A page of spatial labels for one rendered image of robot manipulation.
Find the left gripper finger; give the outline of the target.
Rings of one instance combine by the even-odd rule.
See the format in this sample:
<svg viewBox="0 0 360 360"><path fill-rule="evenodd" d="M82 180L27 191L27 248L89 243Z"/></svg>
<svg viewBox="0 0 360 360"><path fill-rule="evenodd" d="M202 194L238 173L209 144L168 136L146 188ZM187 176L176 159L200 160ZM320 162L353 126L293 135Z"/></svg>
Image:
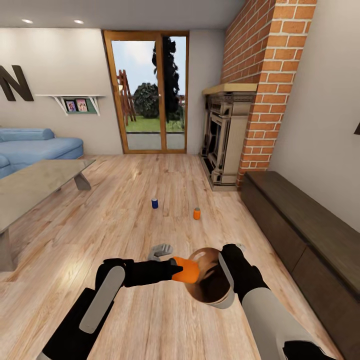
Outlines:
<svg viewBox="0 0 360 360"><path fill-rule="evenodd" d="M172 265L171 266L171 274L172 275L177 274L177 273L182 272L182 271L183 271L182 266L178 266L178 265Z"/></svg>

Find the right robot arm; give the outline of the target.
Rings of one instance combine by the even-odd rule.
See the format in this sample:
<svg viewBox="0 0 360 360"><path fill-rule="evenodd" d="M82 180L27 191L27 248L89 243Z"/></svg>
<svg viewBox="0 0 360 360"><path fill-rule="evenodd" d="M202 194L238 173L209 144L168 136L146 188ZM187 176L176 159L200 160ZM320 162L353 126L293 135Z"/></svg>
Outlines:
<svg viewBox="0 0 360 360"><path fill-rule="evenodd" d="M243 243L224 245L218 266L238 295L261 360L336 360L288 312L260 270L244 258L246 248Z"/></svg>

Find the trash can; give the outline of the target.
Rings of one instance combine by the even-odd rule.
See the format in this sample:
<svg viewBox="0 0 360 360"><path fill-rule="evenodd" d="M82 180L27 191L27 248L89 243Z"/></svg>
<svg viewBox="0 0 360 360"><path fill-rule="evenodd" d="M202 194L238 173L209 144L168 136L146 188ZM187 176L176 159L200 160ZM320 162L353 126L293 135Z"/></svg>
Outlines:
<svg viewBox="0 0 360 360"><path fill-rule="evenodd" d="M205 252L205 255L194 260L194 257L202 252ZM192 253L188 260L199 265L200 276L195 283L184 283L184 286L196 301L223 310L234 303L236 294L226 274L221 274L219 252L217 248L204 247Z"/></svg>

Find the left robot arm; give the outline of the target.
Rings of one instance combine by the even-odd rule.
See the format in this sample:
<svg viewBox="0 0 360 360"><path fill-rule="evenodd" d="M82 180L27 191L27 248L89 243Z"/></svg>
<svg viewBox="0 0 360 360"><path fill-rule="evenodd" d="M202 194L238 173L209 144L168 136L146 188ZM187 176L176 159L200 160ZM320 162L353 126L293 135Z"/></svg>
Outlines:
<svg viewBox="0 0 360 360"><path fill-rule="evenodd" d="M96 289L84 289L36 360L87 360L122 286L169 281L172 275L183 271L182 266L160 260L173 251L164 243L150 248L147 261L105 259L96 273Z"/></svg>

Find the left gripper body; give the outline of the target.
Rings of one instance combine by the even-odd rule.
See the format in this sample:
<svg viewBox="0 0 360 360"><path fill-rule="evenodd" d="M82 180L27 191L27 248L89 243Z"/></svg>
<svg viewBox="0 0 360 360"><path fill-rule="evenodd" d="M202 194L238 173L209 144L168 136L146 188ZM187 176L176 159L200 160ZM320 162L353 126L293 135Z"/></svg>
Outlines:
<svg viewBox="0 0 360 360"><path fill-rule="evenodd" d="M156 284L172 279L171 261L141 261L145 268L145 278L141 286Z"/></svg>

